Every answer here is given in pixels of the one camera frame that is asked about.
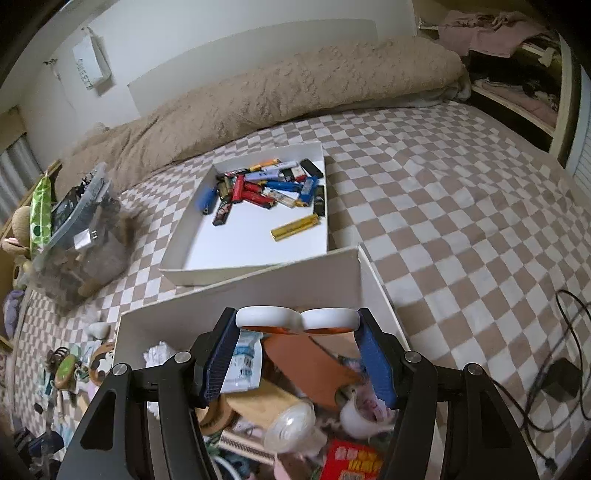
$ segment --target white cardboard box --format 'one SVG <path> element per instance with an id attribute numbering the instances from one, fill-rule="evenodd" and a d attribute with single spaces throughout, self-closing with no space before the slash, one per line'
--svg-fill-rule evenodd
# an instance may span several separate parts
<path id="1" fill-rule="evenodd" d="M 272 305 L 296 309 L 369 308 L 380 328 L 408 350 L 408 342 L 362 247 L 335 250 L 321 257 L 269 267 L 173 299 L 152 303 L 121 316 L 115 363 L 145 367 L 143 353 L 161 340 L 175 350 L 189 350 L 214 327 L 225 307 Z M 148 415 L 156 478 L 167 479 L 159 422 Z M 443 444 L 434 429 L 426 478 L 439 478 Z"/>
<path id="2" fill-rule="evenodd" d="M 234 204 L 225 225 L 213 226 L 213 213 L 203 215 L 196 205 L 216 185 L 216 175 L 256 165 L 270 158 L 282 162 L 309 158 L 323 173 L 324 157 L 320 142 L 268 148 L 222 160 L 210 168 L 197 187 L 164 252 L 160 271 L 177 286 L 209 285 L 254 272 L 270 265 L 324 255 L 328 244 L 328 216 L 320 224 L 297 235 L 275 242 L 271 230 L 311 215 L 313 207 L 276 205 L 266 210 L 248 202 Z M 320 179 L 319 185 L 325 185 Z M 297 194 L 283 192 L 297 198 Z"/>

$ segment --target green toy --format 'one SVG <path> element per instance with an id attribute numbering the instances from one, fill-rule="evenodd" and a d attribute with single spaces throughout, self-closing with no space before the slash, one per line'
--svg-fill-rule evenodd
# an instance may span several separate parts
<path id="1" fill-rule="evenodd" d="M 70 354 L 62 360 L 56 372 L 56 388 L 58 390 L 67 390 L 72 381 L 74 370 L 76 369 L 76 362 L 78 359 Z"/>
<path id="2" fill-rule="evenodd" d="M 51 238 L 51 180 L 47 173 L 33 191 L 30 222 L 31 258 L 35 258 Z"/>

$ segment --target clear plastic container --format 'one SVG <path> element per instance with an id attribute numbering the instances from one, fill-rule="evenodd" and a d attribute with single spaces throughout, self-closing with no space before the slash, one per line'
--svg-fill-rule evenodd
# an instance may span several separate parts
<path id="1" fill-rule="evenodd" d="M 129 263 L 129 215 L 114 194 L 106 164 L 90 172 L 92 180 L 66 221 L 33 260 L 31 285 L 66 314 Z"/>

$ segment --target purple cloth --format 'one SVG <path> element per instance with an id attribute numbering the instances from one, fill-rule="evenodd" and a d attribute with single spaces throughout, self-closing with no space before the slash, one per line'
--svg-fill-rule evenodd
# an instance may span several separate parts
<path id="1" fill-rule="evenodd" d="M 451 10 L 439 26 L 439 42 L 460 57 L 479 51 L 509 58 L 525 40 L 547 30 L 519 12 L 465 14 Z"/>
<path id="2" fill-rule="evenodd" d="M 14 337 L 14 332 L 17 329 L 18 311 L 21 305 L 21 297 L 25 293 L 22 290 L 12 290 L 4 299 L 4 329 L 8 335 L 8 339 Z"/>

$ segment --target metal screw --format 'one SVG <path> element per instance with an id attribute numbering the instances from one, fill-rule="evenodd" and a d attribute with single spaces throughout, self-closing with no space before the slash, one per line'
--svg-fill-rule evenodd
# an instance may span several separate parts
<path id="1" fill-rule="evenodd" d="M 189 352 L 179 352 L 174 356 L 174 361 L 178 364 L 183 364 L 191 360 L 191 354 Z"/>
<path id="2" fill-rule="evenodd" d="M 420 353 L 415 352 L 414 350 L 410 350 L 404 354 L 404 358 L 409 364 L 417 364 L 421 361 L 421 358 L 423 357 Z"/>
<path id="3" fill-rule="evenodd" d="M 482 375 L 482 367 L 478 364 L 468 365 L 468 372 L 472 375 Z"/>
<path id="4" fill-rule="evenodd" d="M 117 376 L 123 375 L 125 372 L 127 372 L 127 365 L 117 364 L 111 369 L 111 371 Z"/>

